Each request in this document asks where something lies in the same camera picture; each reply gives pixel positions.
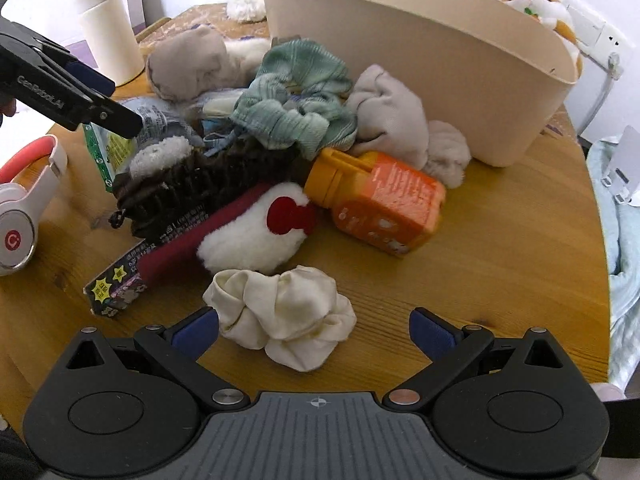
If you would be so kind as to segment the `person's left hand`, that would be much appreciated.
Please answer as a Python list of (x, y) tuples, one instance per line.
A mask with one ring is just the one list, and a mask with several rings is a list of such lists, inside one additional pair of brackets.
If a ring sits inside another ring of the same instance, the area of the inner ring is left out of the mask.
[(0, 125), (5, 117), (13, 117), (16, 113), (16, 99), (2, 96), (0, 102)]

